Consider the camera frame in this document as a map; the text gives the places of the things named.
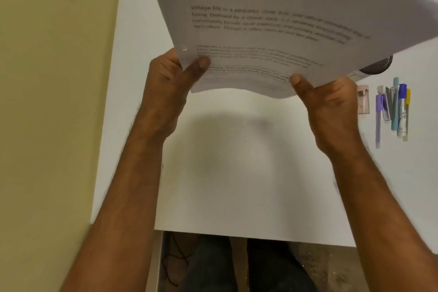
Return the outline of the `person's right hand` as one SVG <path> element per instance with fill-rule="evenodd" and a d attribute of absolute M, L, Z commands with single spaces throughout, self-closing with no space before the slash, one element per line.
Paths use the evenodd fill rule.
<path fill-rule="evenodd" d="M 345 76 L 314 88 L 314 102 L 303 104 L 317 147 L 331 160 L 362 156 L 356 83 Z"/>

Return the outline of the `person's left hand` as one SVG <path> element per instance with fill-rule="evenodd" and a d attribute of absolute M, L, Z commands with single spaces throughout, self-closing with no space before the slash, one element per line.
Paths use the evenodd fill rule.
<path fill-rule="evenodd" d="M 181 75 L 185 69 L 175 48 L 150 62 L 137 119 L 148 137 L 154 140 L 164 142 L 176 129 L 191 90 L 181 87 Z"/>

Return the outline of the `stack of printed white papers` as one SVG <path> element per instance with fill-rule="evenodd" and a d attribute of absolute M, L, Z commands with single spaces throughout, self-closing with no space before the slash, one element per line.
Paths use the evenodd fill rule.
<path fill-rule="evenodd" d="M 211 66 L 192 87 L 295 96 L 438 37 L 434 0 L 157 0 L 182 68 Z"/>

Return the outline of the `person's right forearm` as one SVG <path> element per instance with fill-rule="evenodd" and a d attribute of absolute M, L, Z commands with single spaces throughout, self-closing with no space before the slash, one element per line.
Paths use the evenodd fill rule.
<path fill-rule="evenodd" d="M 327 154 L 370 292 L 438 292 L 438 258 L 363 143 Z"/>

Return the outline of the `person's left forearm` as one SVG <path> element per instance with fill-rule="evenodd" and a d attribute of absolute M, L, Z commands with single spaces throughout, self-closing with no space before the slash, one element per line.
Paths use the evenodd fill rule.
<path fill-rule="evenodd" d="M 176 123 L 158 127 L 157 121 L 137 116 L 101 209 L 60 292 L 145 292 L 163 145 Z"/>

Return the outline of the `pink stapler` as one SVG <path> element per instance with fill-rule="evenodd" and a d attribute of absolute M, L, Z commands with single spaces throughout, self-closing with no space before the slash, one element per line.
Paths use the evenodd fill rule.
<path fill-rule="evenodd" d="M 358 102 L 358 115 L 369 114 L 369 86 L 360 85 L 357 87 L 357 102 Z"/>

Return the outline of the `purple pen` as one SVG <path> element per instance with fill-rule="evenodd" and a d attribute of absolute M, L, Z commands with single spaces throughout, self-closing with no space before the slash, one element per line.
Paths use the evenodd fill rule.
<path fill-rule="evenodd" d="M 383 94 L 377 94 L 375 97 L 375 147 L 381 146 L 381 119 L 383 111 Z"/>

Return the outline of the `silver binder clip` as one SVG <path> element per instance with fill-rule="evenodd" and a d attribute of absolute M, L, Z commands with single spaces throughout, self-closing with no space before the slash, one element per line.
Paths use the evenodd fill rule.
<path fill-rule="evenodd" d="M 384 111 L 391 121 L 395 120 L 396 116 L 396 102 L 398 99 L 398 86 L 391 88 L 385 87 L 384 91 Z"/>

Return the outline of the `light blue pen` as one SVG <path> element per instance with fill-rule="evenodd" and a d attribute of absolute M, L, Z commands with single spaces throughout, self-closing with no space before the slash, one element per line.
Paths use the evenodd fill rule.
<path fill-rule="evenodd" d="M 392 97 L 392 110 L 393 117 L 391 119 L 391 130 L 397 132 L 399 126 L 399 78 L 395 77 L 393 79 L 393 87 L 391 87 L 391 97 Z"/>

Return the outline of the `blue capped white marker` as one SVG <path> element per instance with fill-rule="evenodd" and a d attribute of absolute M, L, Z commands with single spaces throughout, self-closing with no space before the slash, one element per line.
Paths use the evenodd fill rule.
<path fill-rule="evenodd" d="M 398 87 L 399 122 L 397 136 L 403 138 L 407 135 L 407 84 Z"/>

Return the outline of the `yellow pen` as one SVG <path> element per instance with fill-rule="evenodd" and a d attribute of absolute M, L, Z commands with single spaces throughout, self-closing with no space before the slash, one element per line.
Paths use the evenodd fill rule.
<path fill-rule="evenodd" d="M 407 88 L 406 97 L 406 134 L 403 136 L 403 142 L 408 142 L 408 130 L 409 130 L 409 106 L 411 101 L 411 89 Z"/>

